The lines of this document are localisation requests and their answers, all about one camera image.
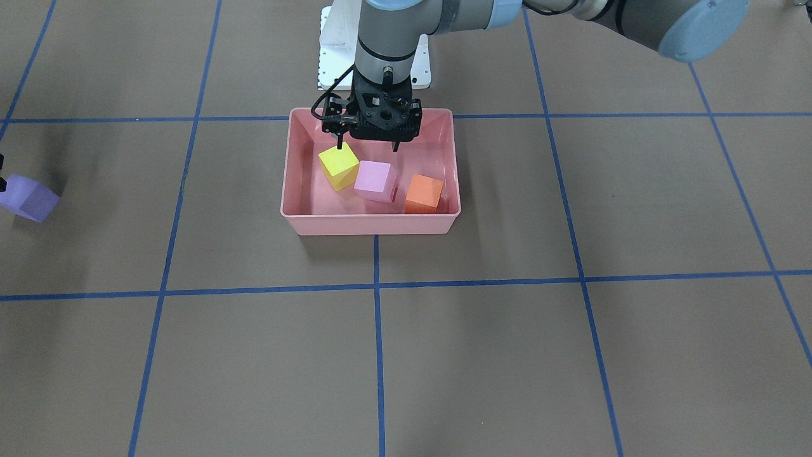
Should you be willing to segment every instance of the blue joint cap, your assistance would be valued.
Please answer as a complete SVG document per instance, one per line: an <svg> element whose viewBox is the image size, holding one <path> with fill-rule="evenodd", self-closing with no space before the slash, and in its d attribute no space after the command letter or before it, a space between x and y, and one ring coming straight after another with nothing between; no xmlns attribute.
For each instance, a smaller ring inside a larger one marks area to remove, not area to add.
<svg viewBox="0 0 812 457"><path fill-rule="evenodd" d="M712 54L741 25L749 0L702 0L668 29L659 54L679 62L696 62Z"/></svg>
<svg viewBox="0 0 812 457"><path fill-rule="evenodd" d="M490 22L485 29L508 25L519 15L521 0L494 0L494 9L490 13Z"/></svg>
<svg viewBox="0 0 812 457"><path fill-rule="evenodd" d="M423 0L366 0L366 2L379 10L400 11L411 8Z"/></svg>

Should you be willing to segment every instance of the cube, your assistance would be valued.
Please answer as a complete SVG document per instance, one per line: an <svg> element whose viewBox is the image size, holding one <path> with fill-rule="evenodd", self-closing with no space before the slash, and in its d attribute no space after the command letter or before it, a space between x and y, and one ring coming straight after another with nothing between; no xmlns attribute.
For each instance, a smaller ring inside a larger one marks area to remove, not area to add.
<svg viewBox="0 0 812 457"><path fill-rule="evenodd" d="M407 214L434 214L440 205L443 182L423 175L412 176L406 193Z"/></svg>
<svg viewBox="0 0 812 457"><path fill-rule="evenodd" d="M44 185L25 176L11 175L6 191L0 192L0 206L39 223L56 207L59 196Z"/></svg>
<svg viewBox="0 0 812 457"><path fill-rule="evenodd" d="M393 202L397 172L389 163L361 160L355 190L364 200Z"/></svg>
<svg viewBox="0 0 812 457"><path fill-rule="evenodd" d="M336 191L355 183L359 162L348 144L344 143L341 149L334 146L322 152L318 155L318 160L322 163L324 175Z"/></svg>

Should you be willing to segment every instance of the orange cube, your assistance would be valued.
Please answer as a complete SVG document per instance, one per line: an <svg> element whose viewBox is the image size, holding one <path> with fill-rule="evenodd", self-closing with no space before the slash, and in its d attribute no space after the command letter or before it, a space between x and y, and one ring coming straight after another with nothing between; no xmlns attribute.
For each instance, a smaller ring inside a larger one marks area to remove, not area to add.
<svg viewBox="0 0 812 457"><path fill-rule="evenodd" d="M412 176L406 193L406 214L434 214L440 205L443 182L423 175Z"/></svg>

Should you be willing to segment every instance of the pink bin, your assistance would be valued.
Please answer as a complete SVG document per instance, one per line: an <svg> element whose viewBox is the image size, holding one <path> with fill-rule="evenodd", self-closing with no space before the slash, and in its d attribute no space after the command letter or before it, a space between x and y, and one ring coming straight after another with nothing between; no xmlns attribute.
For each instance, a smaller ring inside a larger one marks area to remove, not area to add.
<svg viewBox="0 0 812 457"><path fill-rule="evenodd" d="M359 160L391 163L398 173L395 202L364 200L352 186L333 190L318 154L335 146L308 108L291 111L282 192L282 215L300 235L405 235L447 233L460 215L454 124L446 109L426 108L420 136L398 152L382 141L344 137ZM412 175L445 181L437 214L403 214Z"/></svg>

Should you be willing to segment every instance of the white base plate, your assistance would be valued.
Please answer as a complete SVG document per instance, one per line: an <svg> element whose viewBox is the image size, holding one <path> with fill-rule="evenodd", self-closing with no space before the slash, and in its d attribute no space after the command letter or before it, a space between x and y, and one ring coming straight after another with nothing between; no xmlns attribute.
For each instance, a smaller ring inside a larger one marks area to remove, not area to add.
<svg viewBox="0 0 812 457"><path fill-rule="evenodd" d="M332 7L324 7L322 10L322 26L327 21ZM355 45L352 48L346 46L321 46L318 53L318 88L327 90L335 82L335 78L341 76L355 62ZM352 73L350 73L336 87L336 90L350 90L352 83ZM431 65L429 60L429 38L426 35L420 36L415 52L414 63L412 64L412 87L414 89L428 89L431 85Z"/></svg>

